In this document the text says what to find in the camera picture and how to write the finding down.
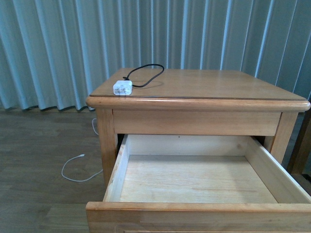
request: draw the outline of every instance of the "curtain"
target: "curtain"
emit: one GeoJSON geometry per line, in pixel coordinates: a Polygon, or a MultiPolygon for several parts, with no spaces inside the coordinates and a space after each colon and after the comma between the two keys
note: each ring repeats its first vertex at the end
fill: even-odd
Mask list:
{"type": "Polygon", "coordinates": [[[307,99],[309,0],[1,0],[0,107],[84,107],[121,67],[240,70],[307,99]]]}

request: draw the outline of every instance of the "nightstand top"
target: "nightstand top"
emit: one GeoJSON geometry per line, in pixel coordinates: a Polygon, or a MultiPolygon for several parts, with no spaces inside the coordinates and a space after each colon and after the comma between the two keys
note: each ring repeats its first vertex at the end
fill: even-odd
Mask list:
{"type": "MultiPolygon", "coordinates": [[[[122,68],[99,86],[91,97],[114,97],[113,84],[132,68],[122,68]]],[[[131,74],[133,84],[142,85],[161,69],[143,68],[131,74]]],[[[126,98],[186,98],[223,100],[306,100],[305,98],[234,70],[166,69],[144,88],[133,88],[126,98]]]]}

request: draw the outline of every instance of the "table leg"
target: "table leg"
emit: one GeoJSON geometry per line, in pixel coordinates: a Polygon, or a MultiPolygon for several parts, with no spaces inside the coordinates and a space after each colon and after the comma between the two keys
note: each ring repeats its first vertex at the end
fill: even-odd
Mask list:
{"type": "Polygon", "coordinates": [[[297,112],[283,112],[278,123],[276,134],[265,138],[264,147],[279,163],[282,163],[297,116],[297,112]]]}
{"type": "Polygon", "coordinates": [[[117,135],[114,130],[112,109],[96,109],[98,134],[101,144],[104,183],[107,188],[117,155],[117,135]]]}
{"type": "Polygon", "coordinates": [[[291,174],[301,175],[311,151],[311,109],[309,109],[302,121],[302,125],[287,166],[291,174]]]}

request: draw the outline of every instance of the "table apron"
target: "table apron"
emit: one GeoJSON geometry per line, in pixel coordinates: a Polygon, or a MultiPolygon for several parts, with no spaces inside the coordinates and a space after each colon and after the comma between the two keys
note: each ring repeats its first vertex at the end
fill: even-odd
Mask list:
{"type": "Polygon", "coordinates": [[[276,134],[281,112],[113,110],[115,133],[184,135],[276,134]]]}

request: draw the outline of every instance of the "charging cable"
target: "charging cable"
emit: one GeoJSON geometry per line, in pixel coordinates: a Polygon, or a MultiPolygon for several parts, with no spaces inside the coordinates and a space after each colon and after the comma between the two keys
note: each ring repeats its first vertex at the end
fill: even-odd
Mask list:
{"type": "Polygon", "coordinates": [[[101,172],[103,171],[103,170],[101,170],[101,171],[95,173],[94,175],[92,175],[90,178],[87,178],[87,179],[85,179],[85,180],[74,180],[74,179],[71,179],[71,178],[65,176],[65,175],[64,175],[64,169],[65,169],[66,164],[67,164],[68,162],[70,162],[71,160],[73,160],[73,159],[80,158],[80,157],[84,157],[84,156],[85,156],[85,154],[80,154],[80,155],[78,155],[78,156],[76,156],[76,157],[73,157],[73,158],[69,159],[67,162],[65,162],[65,164],[63,165],[63,169],[62,169],[62,176],[63,176],[65,179],[70,180],[70,181],[75,181],[75,182],[84,182],[84,181],[88,181],[88,180],[92,179],[94,176],[97,176],[99,173],[101,173],[101,172]]]}
{"type": "Polygon", "coordinates": [[[113,85],[113,94],[115,94],[116,96],[127,96],[130,95],[132,93],[132,87],[137,87],[137,88],[141,88],[141,87],[145,87],[146,85],[148,85],[153,79],[155,79],[157,76],[159,76],[160,74],[162,74],[164,72],[164,66],[160,65],[160,64],[147,64],[147,65],[143,65],[141,67],[137,67],[133,70],[131,70],[131,72],[128,73],[128,75],[126,77],[123,77],[124,80],[118,80],[116,81],[116,83],[113,85]],[[151,66],[157,66],[157,67],[161,67],[162,70],[156,74],[155,76],[153,76],[148,82],[146,82],[143,85],[134,85],[132,83],[132,81],[130,80],[130,75],[135,72],[136,70],[139,70],[141,68],[144,67],[151,67],[151,66]]]}
{"type": "MultiPolygon", "coordinates": [[[[92,127],[93,127],[93,130],[94,130],[94,133],[98,135],[98,133],[96,132],[95,127],[94,127],[94,121],[95,121],[95,120],[96,120],[96,118],[92,119],[92,127]]],[[[101,172],[103,171],[103,170],[101,170],[101,171],[95,173],[94,175],[92,175],[90,178],[87,178],[87,179],[85,179],[85,180],[74,180],[74,179],[71,179],[71,178],[65,176],[65,175],[64,175],[64,169],[65,169],[66,164],[67,164],[68,162],[70,162],[71,160],[73,160],[73,159],[80,158],[80,157],[84,157],[84,156],[85,156],[85,154],[80,154],[80,155],[78,155],[78,156],[76,156],[76,157],[73,157],[73,158],[67,160],[67,162],[65,162],[65,164],[63,165],[63,169],[62,169],[62,176],[63,176],[65,179],[70,180],[70,181],[75,181],[75,182],[84,182],[84,181],[88,181],[88,180],[92,179],[94,176],[97,176],[99,173],[101,173],[101,172]]]]}

